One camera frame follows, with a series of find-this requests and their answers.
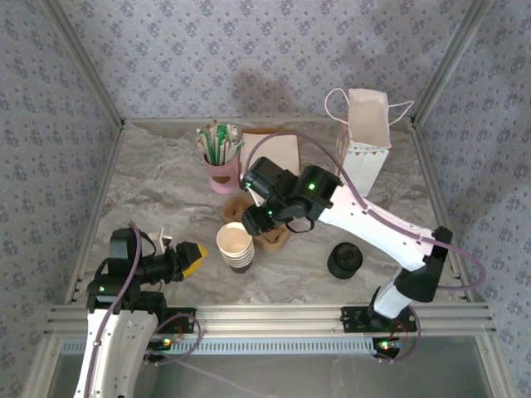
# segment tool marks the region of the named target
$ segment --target marble surface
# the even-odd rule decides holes
[[[339,131],[336,122],[238,123],[239,128],[280,126],[319,138],[334,150]],[[216,233],[223,225],[220,209],[227,196],[214,193],[194,144],[198,122],[136,122],[126,124],[105,208],[83,280],[85,286],[109,253],[112,230],[134,219],[143,231],[162,225],[177,241],[203,243],[209,252],[202,267],[181,283],[162,287],[169,304],[233,303],[360,303],[398,269],[397,263],[367,242],[333,226],[318,223],[309,233],[294,235],[278,254],[256,250],[245,274],[233,273],[216,247]],[[299,142],[301,169],[308,163],[333,170],[332,162],[310,143]],[[368,199],[410,222],[436,226],[426,185],[419,171],[407,131],[392,131],[392,149]],[[363,252],[363,267],[349,280],[332,277],[326,267],[330,251],[351,241]],[[451,278],[445,267],[442,283]],[[440,292],[437,301],[451,296]]]

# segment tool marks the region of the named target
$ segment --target white paper bag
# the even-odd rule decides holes
[[[341,91],[347,101],[348,121],[336,118],[328,110],[328,98],[334,91]],[[402,115],[389,123],[389,108],[406,104],[408,106]],[[363,197],[373,187],[389,154],[389,126],[400,120],[412,105],[413,101],[389,105],[386,93],[365,89],[351,89],[347,97],[343,90],[337,88],[324,99],[326,113],[341,122],[336,157]]]

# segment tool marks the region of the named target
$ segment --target wall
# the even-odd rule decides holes
[[[0,396],[61,303],[115,128],[38,2],[0,2]]]
[[[334,87],[418,100],[461,0],[61,1],[125,118],[323,115]],[[332,108],[344,110],[343,97]]]
[[[531,4],[495,2],[422,127],[460,243],[487,266],[522,396],[531,396]]]

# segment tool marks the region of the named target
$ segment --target bag handle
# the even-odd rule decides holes
[[[409,104],[409,106],[406,108],[406,110],[404,110],[402,112],[402,114],[398,117],[398,119],[396,119],[395,121],[391,122],[389,125],[393,125],[395,124],[396,122],[399,122],[403,117],[404,115],[407,113],[407,111],[409,109],[411,109],[411,107],[413,106],[413,104],[415,104],[415,101],[406,101],[406,102],[401,102],[400,104],[394,104],[394,105],[389,105],[388,108],[394,108],[395,106],[403,106],[403,105],[406,105],[406,104]]]
[[[348,104],[348,107],[350,107],[350,101],[348,100],[348,96],[347,96],[347,93],[345,93],[343,91],[343,89],[340,89],[339,87],[336,87],[335,89],[333,89],[332,91],[330,91],[326,97],[324,97],[324,110],[326,110],[326,113],[328,116],[330,116],[332,119],[334,120],[337,120],[338,122],[341,122],[343,124],[347,124],[348,125],[348,122],[340,119],[340,118],[336,118],[335,116],[333,116],[330,111],[329,111],[329,107],[327,105],[327,103],[329,102],[329,96],[334,92],[334,91],[341,91],[341,93],[343,93],[343,97],[345,97],[345,100],[347,101],[347,104]]]

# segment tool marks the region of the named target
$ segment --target stacked paper cups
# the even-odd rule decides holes
[[[224,225],[217,232],[216,243],[223,259],[234,272],[243,274],[251,267],[255,246],[252,236],[240,222]]]

